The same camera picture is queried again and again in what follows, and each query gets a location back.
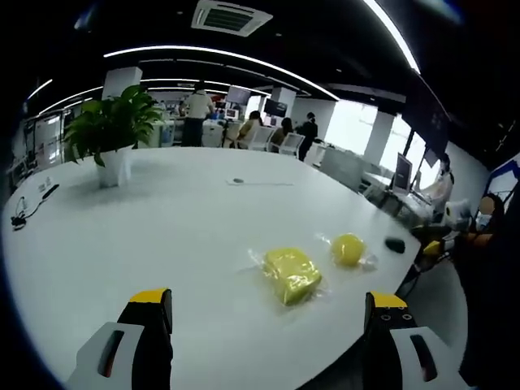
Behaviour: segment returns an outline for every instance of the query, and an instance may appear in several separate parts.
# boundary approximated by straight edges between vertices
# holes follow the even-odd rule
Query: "white pillar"
[[[274,88],[271,93],[271,100],[279,103],[287,104],[287,111],[285,112],[285,116],[287,118],[291,117],[291,112],[293,112],[294,99],[296,98],[296,92],[291,89],[286,88]]]
[[[381,158],[383,157],[384,147],[387,145],[390,132],[392,131],[393,120],[396,117],[391,114],[387,114],[381,110],[377,111],[375,116],[374,125],[372,126],[372,132],[366,144],[365,154],[363,158],[369,163],[379,165]]]
[[[143,71],[138,67],[122,67],[108,71],[103,86],[102,99],[107,99],[110,96],[121,96],[121,93],[130,85],[140,84],[142,76]]]

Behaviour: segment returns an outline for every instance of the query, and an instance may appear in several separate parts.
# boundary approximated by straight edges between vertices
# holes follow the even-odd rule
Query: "small object on table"
[[[387,246],[387,248],[399,254],[403,254],[406,249],[405,242],[401,238],[389,237],[384,241],[384,244]]]
[[[352,233],[344,234],[332,242],[331,251],[336,264],[354,267],[365,252],[365,244]]]
[[[273,249],[266,253],[263,269],[286,306],[304,301],[322,279],[309,258],[296,248]]]

